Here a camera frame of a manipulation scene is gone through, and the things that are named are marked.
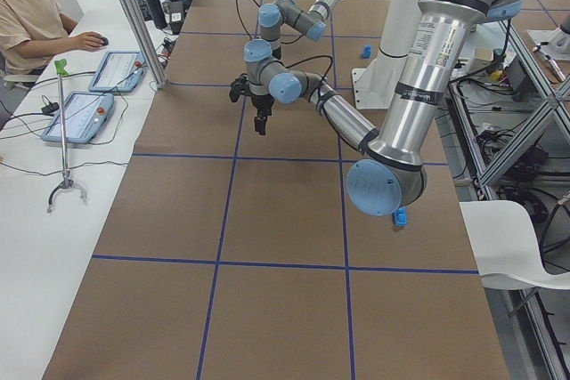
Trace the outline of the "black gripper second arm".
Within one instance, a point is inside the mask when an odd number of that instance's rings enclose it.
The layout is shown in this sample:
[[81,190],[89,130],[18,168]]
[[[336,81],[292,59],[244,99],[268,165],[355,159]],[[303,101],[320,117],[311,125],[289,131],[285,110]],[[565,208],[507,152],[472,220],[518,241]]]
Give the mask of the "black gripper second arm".
[[272,115],[274,98],[270,94],[254,94],[249,87],[248,75],[246,73],[241,73],[231,83],[229,92],[231,102],[237,102],[241,96],[249,97],[253,106],[257,109],[257,116],[254,118],[255,132],[259,135],[266,135],[266,123],[268,117]]

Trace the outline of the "silver blue second robot arm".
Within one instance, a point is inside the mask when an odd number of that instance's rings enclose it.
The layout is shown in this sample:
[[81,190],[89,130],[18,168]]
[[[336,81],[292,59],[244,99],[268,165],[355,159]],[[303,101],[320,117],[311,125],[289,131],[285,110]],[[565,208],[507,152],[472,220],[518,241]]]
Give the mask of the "silver blue second robot arm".
[[246,70],[231,85],[232,101],[248,97],[265,132],[275,102],[311,102],[336,133],[362,154],[348,172],[347,191],[362,212],[382,216],[417,200],[427,185],[420,154],[468,32],[476,24],[516,16],[522,0],[418,0],[420,20],[382,126],[375,126],[320,74],[281,62],[281,27],[318,40],[339,0],[316,0],[308,11],[295,0],[274,0],[258,11],[260,35],[244,47]]

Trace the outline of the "person right hand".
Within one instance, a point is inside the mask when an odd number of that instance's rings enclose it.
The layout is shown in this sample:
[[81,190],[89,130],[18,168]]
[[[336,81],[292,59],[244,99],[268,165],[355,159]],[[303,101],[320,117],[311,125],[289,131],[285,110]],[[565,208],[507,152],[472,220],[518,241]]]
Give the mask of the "person right hand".
[[84,32],[77,36],[74,36],[74,46],[76,49],[81,51],[93,52],[98,49],[103,48],[102,41],[100,39],[102,35],[96,32]]

